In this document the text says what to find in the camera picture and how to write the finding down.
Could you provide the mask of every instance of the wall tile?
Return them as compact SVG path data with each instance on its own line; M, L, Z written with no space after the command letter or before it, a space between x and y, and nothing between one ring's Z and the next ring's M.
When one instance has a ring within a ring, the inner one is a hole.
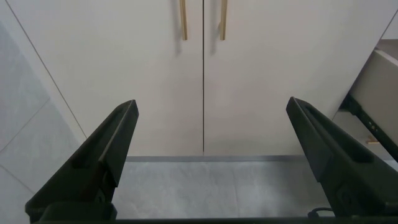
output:
M0 23L0 150L49 96Z
M29 223L25 203L33 193L0 167L0 223Z
M58 110L48 101L0 152L0 165L37 192L78 146Z

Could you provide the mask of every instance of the gray tile floor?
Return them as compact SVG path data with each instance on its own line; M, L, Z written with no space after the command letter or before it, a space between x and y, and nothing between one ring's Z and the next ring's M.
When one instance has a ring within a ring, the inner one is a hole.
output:
M306 161L127 162L113 203L118 219L297 217L328 206Z

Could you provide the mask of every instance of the gold handle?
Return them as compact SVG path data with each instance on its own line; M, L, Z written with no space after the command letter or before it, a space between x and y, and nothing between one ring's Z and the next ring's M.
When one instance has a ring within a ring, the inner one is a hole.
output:
M221 0L221 22L220 22L220 40L225 40L226 28L226 5L228 0Z
M182 40L188 40L187 32L187 12L185 10L185 0L180 0Z

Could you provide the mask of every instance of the floor tile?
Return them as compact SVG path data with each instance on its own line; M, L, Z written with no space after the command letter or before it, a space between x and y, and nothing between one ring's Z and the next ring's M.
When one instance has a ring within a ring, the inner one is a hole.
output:
M0 150L49 96L0 23Z
M36 192L78 146L66 122L49 101L0 152L0 165Z
M238 216L228 162L127 162L113 203L118 219Z
M0 167L0 223L29 223L25 203L33 193Z
M240 162L233 170L240 217L306 217L329 207L305 161Z

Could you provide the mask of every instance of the cabinet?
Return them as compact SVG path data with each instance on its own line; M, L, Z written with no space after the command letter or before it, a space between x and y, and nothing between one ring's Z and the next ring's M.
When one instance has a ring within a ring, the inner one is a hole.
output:
M140 117L129 156L300 154L290 96L330 118L396 0L8 0L88 136L118 104Z
M204 4L207 156L302 150L289 97L332 118L398 9L397 1L229 0Z
M10 0L86 136L123 101L140 117L130 156L203 155L202 2Z

